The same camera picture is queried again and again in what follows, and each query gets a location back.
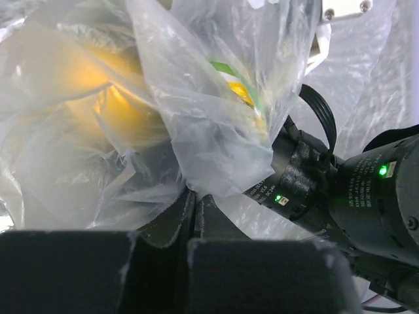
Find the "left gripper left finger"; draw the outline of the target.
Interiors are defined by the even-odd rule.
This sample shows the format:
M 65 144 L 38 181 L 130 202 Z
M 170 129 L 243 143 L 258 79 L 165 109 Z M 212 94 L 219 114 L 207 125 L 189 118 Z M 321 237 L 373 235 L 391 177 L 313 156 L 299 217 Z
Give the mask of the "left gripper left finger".
M 2 313 L 183 313 L 196 195 L 135 231 L 1 235 Z

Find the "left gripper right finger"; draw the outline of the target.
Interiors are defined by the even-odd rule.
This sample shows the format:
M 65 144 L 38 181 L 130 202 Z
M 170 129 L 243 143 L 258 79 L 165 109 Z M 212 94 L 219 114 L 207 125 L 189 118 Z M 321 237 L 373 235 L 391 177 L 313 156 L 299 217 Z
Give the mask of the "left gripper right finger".
M 252 240 L 211 196 L 187 249 L 189 313 L 359 313 L 347 260 L 320 242 Z

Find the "transparent plastic bag with fruit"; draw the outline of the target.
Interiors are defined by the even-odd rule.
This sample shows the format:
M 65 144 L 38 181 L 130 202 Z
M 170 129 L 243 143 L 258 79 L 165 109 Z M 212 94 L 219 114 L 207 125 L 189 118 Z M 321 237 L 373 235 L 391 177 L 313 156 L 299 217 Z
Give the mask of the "transparent plastic bag with fruit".
M 1 231 L 135 230 L 191 188 L 211 194 L 251 237 L 309 233 L 247 199 L 273 174 L 273 142 L 287 115 L 320 126 L 299 98 L 303 84 L 330 103 L 338 152 L 357 152 L 384 113 L 367 104 L 395 43 L 396 1 L 374 1 L 331 25 L 327 59 L 308 75 L 321 1 L 2 1 L 1 45 L 70 41 L 134 48 L 168 141 L 119 150 L 73 121 L 31 133 L 27 97 L 1 51 Z

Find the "yellow fruit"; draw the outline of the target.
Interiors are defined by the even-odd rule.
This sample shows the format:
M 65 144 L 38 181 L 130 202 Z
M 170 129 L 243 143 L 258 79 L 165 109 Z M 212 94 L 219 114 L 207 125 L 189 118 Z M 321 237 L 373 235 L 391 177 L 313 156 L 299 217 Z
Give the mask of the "yellow fruit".
M 151 105 L 136 49 L 114 52 L 70 41 L 9 41 L 1 45 L 5 69 L 27 97 L 20 124 L 34 133 L 47 121 L 114 147 L 141 150 L 168 141 Z

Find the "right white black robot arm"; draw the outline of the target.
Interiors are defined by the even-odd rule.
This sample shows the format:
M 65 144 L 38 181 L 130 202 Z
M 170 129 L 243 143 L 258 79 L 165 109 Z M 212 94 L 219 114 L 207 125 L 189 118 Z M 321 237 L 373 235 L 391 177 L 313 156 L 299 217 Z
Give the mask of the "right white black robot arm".
M 312 87 L 300 98 L 327 141 L 285 120 L 273 148 L 271 174 L 246 196 L 344 253 L 352 273 L 377 294 L 418 311 L 418 126 L 377 135 L 361 154 L 335 155 L 331 108 Z

